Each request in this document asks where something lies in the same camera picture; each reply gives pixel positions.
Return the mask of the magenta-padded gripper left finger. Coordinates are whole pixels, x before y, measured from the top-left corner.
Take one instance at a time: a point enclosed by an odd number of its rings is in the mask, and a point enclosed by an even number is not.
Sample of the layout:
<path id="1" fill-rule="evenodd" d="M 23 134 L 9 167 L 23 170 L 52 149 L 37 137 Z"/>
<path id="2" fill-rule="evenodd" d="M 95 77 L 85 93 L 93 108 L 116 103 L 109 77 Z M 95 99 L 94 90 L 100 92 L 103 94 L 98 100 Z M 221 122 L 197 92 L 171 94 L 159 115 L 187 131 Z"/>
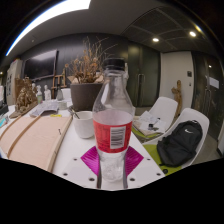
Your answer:
<path id="1" fill-rule="evenodd" d="M 73 157 L 61 176 L 84 188 L 101 187 L 100 159 L 96 147 L 90 148 L 81 157 Z"/>

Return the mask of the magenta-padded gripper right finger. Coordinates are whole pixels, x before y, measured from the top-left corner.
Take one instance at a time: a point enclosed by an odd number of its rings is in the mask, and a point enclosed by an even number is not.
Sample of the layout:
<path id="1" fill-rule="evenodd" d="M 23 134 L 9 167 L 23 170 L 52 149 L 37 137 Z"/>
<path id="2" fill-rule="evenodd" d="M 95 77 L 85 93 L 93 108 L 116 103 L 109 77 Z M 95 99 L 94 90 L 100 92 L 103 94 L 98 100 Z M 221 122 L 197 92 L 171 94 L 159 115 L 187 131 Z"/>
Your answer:
<path id="1" fill-rule="evenodd" d="M 123 186 L 135 189 L 163 178 L 164 174 L 150 155 L 143 156 L 129 147 L 124 159 Z"/>

